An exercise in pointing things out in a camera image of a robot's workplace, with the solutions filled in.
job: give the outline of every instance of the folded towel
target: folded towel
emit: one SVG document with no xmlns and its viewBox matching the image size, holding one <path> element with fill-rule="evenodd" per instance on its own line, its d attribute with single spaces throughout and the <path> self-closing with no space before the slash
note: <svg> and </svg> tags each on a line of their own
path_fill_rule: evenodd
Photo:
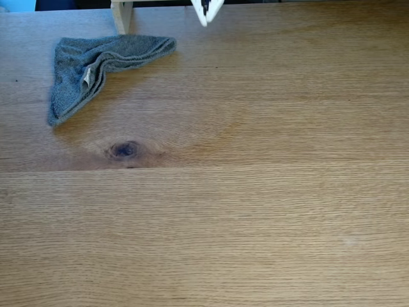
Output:
<svg viewBox="0 0 409 307">
<path fill-rule="evenodd" d="M 65 122 L 94 98 L 104 86 L 106 72 L 142 67 L 175 48 L 174 38 L 144 35 L 61 39 L 56 47 L 49 124 Z"/>
</svg>

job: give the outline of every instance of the wooden block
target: wooden block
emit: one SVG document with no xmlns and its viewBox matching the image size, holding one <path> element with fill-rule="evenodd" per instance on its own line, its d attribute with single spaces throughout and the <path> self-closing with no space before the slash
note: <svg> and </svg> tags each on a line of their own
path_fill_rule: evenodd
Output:
<svg viewBox="0 0 409 307">
<path fill-rule="evenodd" d="M 118 34 L 128 34 L 133 2 L 112 2 L 111 10 L 114 16 Z"/>
</svg>

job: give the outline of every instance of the light wood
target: light wood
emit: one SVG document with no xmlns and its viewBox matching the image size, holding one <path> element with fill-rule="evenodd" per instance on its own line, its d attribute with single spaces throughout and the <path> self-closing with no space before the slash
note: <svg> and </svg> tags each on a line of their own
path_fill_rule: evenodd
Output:
<svg viewBox="0 0 409 307">
<path fill-rule="evenodd" d="M 115 26 L 118 34 L 128 34 L 130 16 L 132 14 L 132 2 L 111 3 L 112 16 L 114 17 Z"/>
<path fill-rule="evenodd" d="M 140 8 L 178 51 L 52 130 L 54 47 L 111 12 L 2 15 L 0 306 L 409 306 L 408 16 Z"/>
</svg>

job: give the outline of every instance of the wood grain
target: wood grain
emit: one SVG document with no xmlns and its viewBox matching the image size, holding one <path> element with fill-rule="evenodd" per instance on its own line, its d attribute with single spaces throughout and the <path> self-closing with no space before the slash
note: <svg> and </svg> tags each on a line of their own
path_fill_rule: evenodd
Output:
<svg viewBox="0 0 409 307">
<path fill-rule="evenodd" d="M 136 10 L 131 28 L 174 36 L 178 51 L 109 74 L 55 130 L 45 122 L 54 46 L 67 28 L 115 34 L 111 13 L 5 15 L 0 170 L 405 158 L 409 4 L 373 2 L 225 6 L 208 28 L 191 8 Z M 105 154 L 129 141 L 144 154 Z"/>
<path fill-rule="evenodd" d="M 0 306 L 409 306 L 408 16 L 137 9 L 178 51 L 52 130 L 53 49 L 111 12 L 2 14 Z"/>
<path fill-rule="evenodd" d="M 0 175 L 0 306 L 409 303 L 407 161 Z"/>
</svg>

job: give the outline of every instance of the oak wood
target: oak wood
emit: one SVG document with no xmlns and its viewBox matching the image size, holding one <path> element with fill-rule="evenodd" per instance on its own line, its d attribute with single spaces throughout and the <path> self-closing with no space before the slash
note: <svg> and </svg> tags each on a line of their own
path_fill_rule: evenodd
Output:
<svg viewBox="0 0 409 307">
<path fill-rule="evenodd" d="M 7 14 L 0 170 L 56 171 L 402 159 L 409 145 L 409 4 L 335 1 L 135 10 L 131 29 L 178 51 L 109 74 L 95 100 L 46 125 L 58 40 L 114 35 L 109 10 Z M 132 141 L 144 152 L 109 159 Z"/>
<path fill-rule="evenodd" d="M 53 48 L 111 12 L 2 14 L 0 306 L 409 306 L 408 16 L 137 9 L 178 51 L 52 130 Z"/>
</svg>

